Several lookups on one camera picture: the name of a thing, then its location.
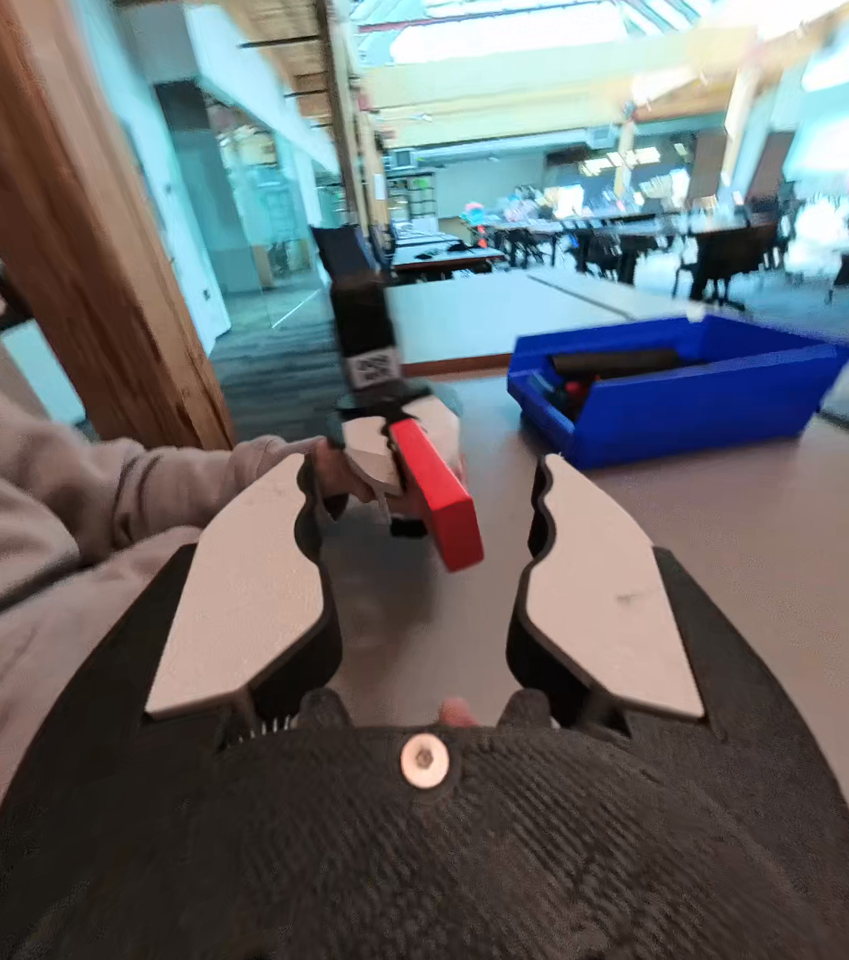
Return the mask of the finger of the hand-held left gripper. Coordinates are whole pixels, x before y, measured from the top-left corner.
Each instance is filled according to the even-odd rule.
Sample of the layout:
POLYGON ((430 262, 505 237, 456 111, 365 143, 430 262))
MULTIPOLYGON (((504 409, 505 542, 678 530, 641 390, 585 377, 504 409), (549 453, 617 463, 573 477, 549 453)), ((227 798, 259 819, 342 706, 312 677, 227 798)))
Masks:
POLYGON ((393 527, 399 514, 392 501, 407 492, 403 469, 383 415, 362 415, 342 422, 344 453, 352 471, 371 490, 382 522, 393 527))
POLYGON ((411 418, 418 422, 456 478, 466 482, 458 414, 438 395, 430 394, 411 401, 411 418))

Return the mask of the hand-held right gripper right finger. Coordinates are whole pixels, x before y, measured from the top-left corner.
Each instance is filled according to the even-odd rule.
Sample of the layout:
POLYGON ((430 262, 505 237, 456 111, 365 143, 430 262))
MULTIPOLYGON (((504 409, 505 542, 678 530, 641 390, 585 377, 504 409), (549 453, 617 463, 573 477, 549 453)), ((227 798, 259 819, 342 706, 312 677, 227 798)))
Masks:
POLYGON ((625 727, 627 714, 706 718, 693 666, 649 536, 557 454, 538 461, 506 641, 524 690, 554 724, 625 727))

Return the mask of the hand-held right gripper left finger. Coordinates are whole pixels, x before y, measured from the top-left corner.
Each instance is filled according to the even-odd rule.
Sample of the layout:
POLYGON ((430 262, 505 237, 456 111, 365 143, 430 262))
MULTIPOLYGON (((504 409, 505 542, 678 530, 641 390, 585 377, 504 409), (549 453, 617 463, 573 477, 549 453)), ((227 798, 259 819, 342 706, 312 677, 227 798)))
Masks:
POLYGON ((220 707, 284 722, 341 664, 343 641, 311 458, 293 454, 203 530, 145 712, 155 721, 220 707))

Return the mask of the grey desk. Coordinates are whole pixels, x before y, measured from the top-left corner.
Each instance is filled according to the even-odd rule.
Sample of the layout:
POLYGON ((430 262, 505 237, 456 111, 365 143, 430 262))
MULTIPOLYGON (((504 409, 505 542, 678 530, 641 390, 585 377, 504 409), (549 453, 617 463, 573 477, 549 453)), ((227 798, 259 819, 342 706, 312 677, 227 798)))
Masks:
MULTIPOLYGON (((344 641, 331 683, 352 719, 410 725, 460 696, 498 719, 516 689, 506 630, 529 560, 541 447, 503 375, 445 377, 461 404, 484 561, 447 573, 431 543, 352 505, 323 542, 344 641)), ((785 687, 849 805, 849 431, 591 474, 682 566, 785 687)))

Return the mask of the person's left forearm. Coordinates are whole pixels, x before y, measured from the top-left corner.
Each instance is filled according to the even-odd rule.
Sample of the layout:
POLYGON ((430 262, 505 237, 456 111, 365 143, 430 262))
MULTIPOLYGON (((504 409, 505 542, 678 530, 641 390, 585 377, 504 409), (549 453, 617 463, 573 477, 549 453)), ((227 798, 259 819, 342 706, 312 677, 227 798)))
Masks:
POLYGON ((54 427, 41 436, 18 484, 71 535, 87 573, 139 590, 264 475, 295 454, 318 467, 328 452, 322 438, 275 437, 231 452, 146 449, 128 438, 90 443, 54 427))

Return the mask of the black office chair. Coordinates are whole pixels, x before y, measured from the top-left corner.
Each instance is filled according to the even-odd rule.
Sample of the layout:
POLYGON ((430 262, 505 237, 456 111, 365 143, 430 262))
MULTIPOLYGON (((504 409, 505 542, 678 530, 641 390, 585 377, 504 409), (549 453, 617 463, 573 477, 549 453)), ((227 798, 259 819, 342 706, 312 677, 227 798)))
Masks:
POLYGON ((311 225, 310 232, 331 287, 383 277, 382 263, 360 225, 311 225))

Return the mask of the blue plastic bin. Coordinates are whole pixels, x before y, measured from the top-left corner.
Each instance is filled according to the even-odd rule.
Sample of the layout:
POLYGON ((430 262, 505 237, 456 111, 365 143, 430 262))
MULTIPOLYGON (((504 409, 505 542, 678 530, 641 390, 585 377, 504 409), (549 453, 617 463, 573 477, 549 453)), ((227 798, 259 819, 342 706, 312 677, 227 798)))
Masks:
POLYGON ((793 438, 849 363, 849 341, 706 315, 517 339, 507 390, 580 471, 793 438), (592 379, 582 406, 567 380, 592 379))

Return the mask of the white table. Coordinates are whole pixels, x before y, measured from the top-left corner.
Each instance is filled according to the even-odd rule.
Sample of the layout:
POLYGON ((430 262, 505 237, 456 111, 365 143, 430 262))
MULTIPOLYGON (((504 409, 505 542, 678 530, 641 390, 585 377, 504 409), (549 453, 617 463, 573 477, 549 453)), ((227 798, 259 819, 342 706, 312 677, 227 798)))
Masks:
POLYGON ((727 312, 554 268, 395 285, 385 297, 407 377, 504 369, 527 335, 727 312))

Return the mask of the person's left hand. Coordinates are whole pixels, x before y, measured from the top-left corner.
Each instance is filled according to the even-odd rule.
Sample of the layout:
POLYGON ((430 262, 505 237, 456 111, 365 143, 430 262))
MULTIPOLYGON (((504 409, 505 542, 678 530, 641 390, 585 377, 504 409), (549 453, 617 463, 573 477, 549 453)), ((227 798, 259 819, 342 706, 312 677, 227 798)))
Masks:
POLYGON ((333 522, 341 519, 355 493, 357 480, 343 449, 328 438, 317 438, 311 451, 315 485, 322 506, 333 522))

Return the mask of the red wooden block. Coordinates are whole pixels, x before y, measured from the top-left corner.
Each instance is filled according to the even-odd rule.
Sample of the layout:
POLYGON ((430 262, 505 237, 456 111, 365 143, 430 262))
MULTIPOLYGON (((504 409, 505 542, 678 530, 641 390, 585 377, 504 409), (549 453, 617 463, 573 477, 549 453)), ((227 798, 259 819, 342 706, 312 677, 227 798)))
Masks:
POLYGON ((451 573, 484 559, 474 499, 417 420, 405 418, 388 428, 412 498, 442 562, 451 573))

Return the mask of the row of background tables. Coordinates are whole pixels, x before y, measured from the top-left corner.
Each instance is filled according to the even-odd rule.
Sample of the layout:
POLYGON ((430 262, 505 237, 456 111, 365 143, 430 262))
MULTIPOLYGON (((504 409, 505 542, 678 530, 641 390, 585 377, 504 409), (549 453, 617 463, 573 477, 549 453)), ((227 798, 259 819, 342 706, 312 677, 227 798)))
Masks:
POLYGON ((469 231, 468 242, 455 236, 400 239, 391 254, 392 279, 411 284, 561 271, 569 262, 578 275, 634 287, 643 262, 670 257, 672 297, 687 279, 693 302, 744 311, 730 286, 776 266, 781 218, 748 206, 729 217, 644 210, 498 220, 473 224, 469 231))

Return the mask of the wooden post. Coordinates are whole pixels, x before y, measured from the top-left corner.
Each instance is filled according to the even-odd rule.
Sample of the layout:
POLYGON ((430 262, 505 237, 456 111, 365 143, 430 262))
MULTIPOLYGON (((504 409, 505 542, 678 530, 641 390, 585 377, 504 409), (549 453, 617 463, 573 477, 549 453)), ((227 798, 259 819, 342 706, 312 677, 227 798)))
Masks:
POLYGON ((234 426, 67 2, 0 2, 0 261, 103 439, 234 426))

